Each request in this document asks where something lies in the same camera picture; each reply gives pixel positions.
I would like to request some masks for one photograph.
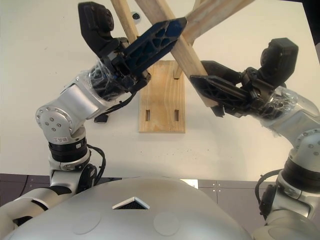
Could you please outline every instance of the label sticker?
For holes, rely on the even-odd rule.
[[[64,137],[54,137],[53,141],[55,143],[67,143],[67,142],[69,142],[68,138],[66,136],[64,136]]]

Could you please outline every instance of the wooden base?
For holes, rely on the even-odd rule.
[[[158,61],[140,90],[140,133],[185,133],[185,82],[174,79],[175,61]]]

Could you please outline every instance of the table surface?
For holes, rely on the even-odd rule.
[[[47,175],[48,143],[35,121],[38,107],[56,98],[96,57],[81,37],[76,0],[1,2],[0,173]],[[115,21],[114,37],[125,34]],[[130,9],[142,13],[133,0]],[[193,0],[168,0],[176,17]],[[143,33],[151,24],[141,14]],[[236,71],[260,67],[271,39],[287,37],[299,46],[288,88],[320,106],[320,66],[301,3],[257,0],[214,27],[194,43],[201,60],[214,60]],[[164,60],[172,60],[168,54]],[[110,115],[107,124],[85,123],[89,144],[107,157],[104,176],[168,176],[255,181],[284,166],[291,145],[251,116],[215,117],[185,80],[186,133],[138,133],[139,96]],[[92,162],[100,163],[94,154]]]

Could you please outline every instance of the gray floor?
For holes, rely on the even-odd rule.
[[[20,195],[26,178],[26,175],[0,174],[0,206],[16,199]],[[261,196],[268,184],[272,184],[272,182],[264,182],[261,185]],[[48,176],[30,175],[23,193],[35,188],[47,187],[48,185]],[[265,224],[263,217],[260,215],[255,197],[255,185],[256,182],[253,181],[198,181],[199,190],[212,198],[249,233]],[[313,222],[320,229],[320,208],[318,208]]]

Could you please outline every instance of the wooden stick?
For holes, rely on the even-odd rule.
[[[176,18],[165,0],[135,1],[152,24]],[[174,48],[171,50],[171,54],[188,78],[190,78],[191,75],[207,75],[195,50],[187,43],[183,36],[179,37]],[[215,101],[206,98],[201,94],[199,94],[199,96],[207,107],[214,107],[217,105]]]
[[[200,4],[204,1],[205,0],[195,0],[192,10],[195,10],[197,7],[199,7]],[[179,66],[177,62],[174,62],[173,78],[179,79],[181,77],[181,74],[182,74],[182,68]]]
[[[221,23],[254,0],[205,0],[198,8],[187,14],[188,21],[183,36],[188,43]]]
[[[138,30],[131,16],[127,0],[111,0],[111,3],[120,20],[129,43],[133,43],[138,37]]]

